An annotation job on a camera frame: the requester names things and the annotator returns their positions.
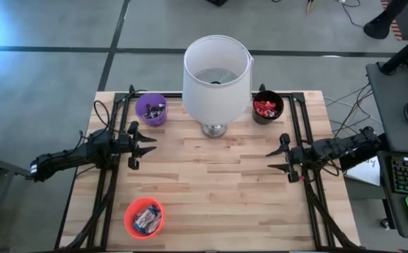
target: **orange bowl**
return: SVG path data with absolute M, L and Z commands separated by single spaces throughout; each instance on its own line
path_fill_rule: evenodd
M 162 219 L 160 221 L 159 227 L 151 233 L 150 235 L 145 235 L 138 231 L 134 226 L 133 226 L 133 218 L 137 213 L 145 209 L 146 207 L 149 207 L 150 205 L 156 205 L 160 209 L 160 212 L 162 213 Z M 152 197 L 141 197 L 135 201 L 133 201 L 129 207 L 127 207 L 126 214 L 124 215 L 124 225 L 126 227 L 127 233 L 131 235 L 135 239 L 139 240 L 145 240 L 154 237 L 156 234 L 160 232 L 160 230 L 163 228 L 164 221 L 166 218 L 166 213 L 164 211 L 163 205 L 156 199 Z

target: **black cup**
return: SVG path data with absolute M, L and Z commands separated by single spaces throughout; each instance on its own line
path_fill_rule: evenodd
M 277 111 L 277 114 L 274 117 L 262 116 L 255 110 L 254 103 L 256 101 L 269 101 L 271 103 L 275 103 L 274 110 Z M 282 115 L 284 104 L 282 98 L 280 98 L 280 96 L 277 95 L 274 91 L 260 91 L 254 96 L 252 106 L 252 118 L 254 119 L 254 121 L 259 124 L 269 124 L 275 119 L 278 119 L 280 115 Z

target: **black tripod leg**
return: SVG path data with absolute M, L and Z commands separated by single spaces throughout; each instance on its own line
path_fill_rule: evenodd
M 374 39 L 385 39 L 389 34 L 389 27 L 399 13 L 408 4 L 408 0 L 393 0 L 376 18 L 368 22 L 363 31 L 367 36 Z

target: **white paper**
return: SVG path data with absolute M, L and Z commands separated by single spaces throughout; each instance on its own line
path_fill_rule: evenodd
M 380 186 L 380 164 L 377 156 L 347 170 L 346 176 Z

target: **red candy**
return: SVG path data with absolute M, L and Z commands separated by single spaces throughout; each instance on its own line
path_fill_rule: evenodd
M 275 103 L 269 101 L 255 101 L 254 102 L 255 111 L 264 117 L 274 117 L 278 111 L 274 110 Z

